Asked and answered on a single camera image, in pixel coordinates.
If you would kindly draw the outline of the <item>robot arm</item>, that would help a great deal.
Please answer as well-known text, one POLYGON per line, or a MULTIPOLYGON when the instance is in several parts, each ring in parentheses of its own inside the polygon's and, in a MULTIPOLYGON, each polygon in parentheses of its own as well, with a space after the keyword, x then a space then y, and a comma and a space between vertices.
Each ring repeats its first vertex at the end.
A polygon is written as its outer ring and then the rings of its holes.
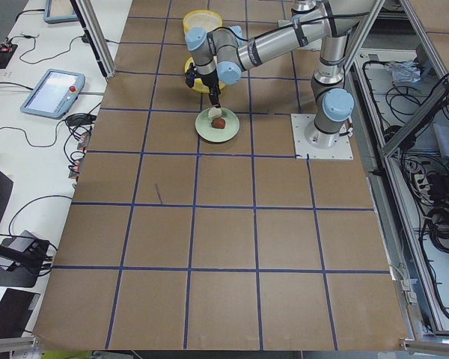
POLYGON ((186 71, 186 85, 200 79, 209 89, 216 109, 219 85, 236 84, 242 73, 315 40, 321 40, 320 59, 311 87, 317 114, 305 129, 307 142, 326 150, 335 145, 340 129, 354 109, 354 99, 345 88, 346 42, 351 29, 371 15, 375 1, 295 1, 289 24, 244 39, 239 26, 206 31, 194 27, 186 33, 193 62, 186 71))

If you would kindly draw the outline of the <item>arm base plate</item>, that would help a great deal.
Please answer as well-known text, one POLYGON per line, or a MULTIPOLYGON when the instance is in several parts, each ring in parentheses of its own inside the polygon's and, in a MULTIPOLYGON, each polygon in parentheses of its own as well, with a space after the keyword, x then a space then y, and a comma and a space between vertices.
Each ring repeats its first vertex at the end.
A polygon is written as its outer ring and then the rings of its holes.
POLYGON ((317 130, 314 118, 314 114, 290 115, 296 158, 329 161, 353 160, 346 126, 343 124, 339 132, 328 135, 317 130))

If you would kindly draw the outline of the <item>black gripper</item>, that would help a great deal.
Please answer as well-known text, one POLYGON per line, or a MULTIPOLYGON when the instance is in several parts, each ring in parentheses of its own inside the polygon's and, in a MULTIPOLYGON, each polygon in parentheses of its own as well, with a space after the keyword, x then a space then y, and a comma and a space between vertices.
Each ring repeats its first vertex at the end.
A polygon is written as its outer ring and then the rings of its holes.
POLYGON ((217 73, 208 73, 203 75, 203 84, 209 88, 209 99, 211 105, 215 108, 220 108, 219 95, 221 94, 219 88, 219 78, 217 73))

